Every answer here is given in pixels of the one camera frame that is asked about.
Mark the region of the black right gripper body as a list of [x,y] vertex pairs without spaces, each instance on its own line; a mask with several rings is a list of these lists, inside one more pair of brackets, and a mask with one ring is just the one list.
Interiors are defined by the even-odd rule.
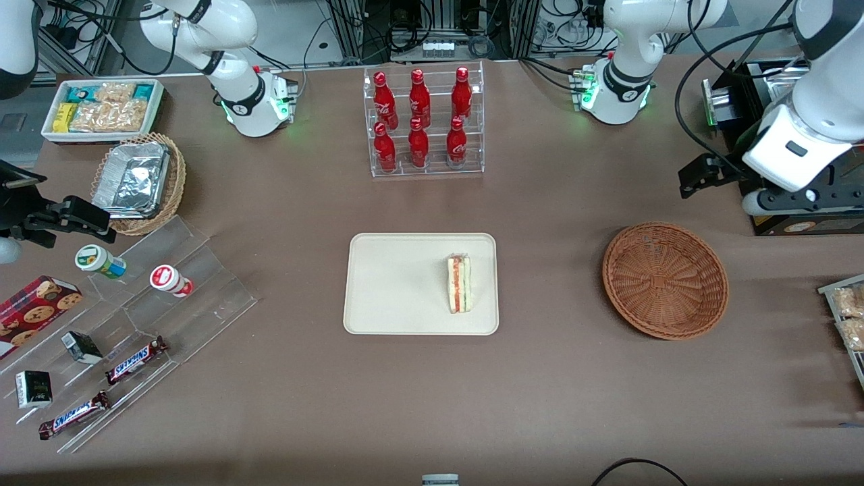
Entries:
[[46,176],[1,161],[1,235],[10,235],[31,213],[45,209],[47,204],[36,187],[45,181]]

